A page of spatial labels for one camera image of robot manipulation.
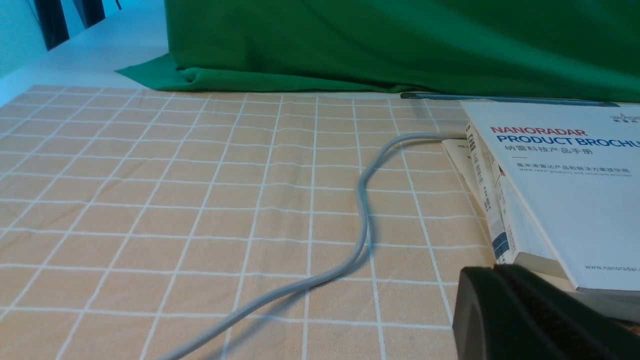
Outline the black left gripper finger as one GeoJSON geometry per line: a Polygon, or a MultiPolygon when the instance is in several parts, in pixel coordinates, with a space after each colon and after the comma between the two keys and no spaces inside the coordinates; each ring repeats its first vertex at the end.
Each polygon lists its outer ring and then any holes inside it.
{"type": "Polygon", "coordinates": [[[519,265],[467,266],[455,299],[460,360],[637,360],[637,301],[565,291],[519,265]]]}

